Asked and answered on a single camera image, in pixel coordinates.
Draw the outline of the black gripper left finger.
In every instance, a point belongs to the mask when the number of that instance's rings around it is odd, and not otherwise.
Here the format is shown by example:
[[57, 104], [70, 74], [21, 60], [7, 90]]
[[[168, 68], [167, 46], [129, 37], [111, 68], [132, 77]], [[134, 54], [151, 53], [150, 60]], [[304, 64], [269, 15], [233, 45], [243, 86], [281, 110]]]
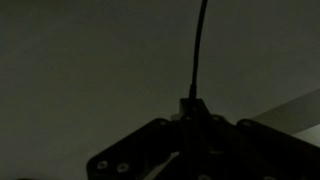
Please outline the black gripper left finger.
[[88, 180], [143, 180], [179, 150], [177, 122], [157, 118], [92, 157]]

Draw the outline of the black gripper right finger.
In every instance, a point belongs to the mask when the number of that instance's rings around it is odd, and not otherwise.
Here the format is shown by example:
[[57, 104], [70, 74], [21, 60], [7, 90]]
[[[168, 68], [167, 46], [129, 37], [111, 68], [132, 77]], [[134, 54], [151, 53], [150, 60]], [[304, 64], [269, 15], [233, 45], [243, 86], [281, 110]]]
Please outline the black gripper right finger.
[[320, 148], [250, 119], [232, 125], [212, 115], [208, 125], [244, 166], [248, 180], [320, 180]]

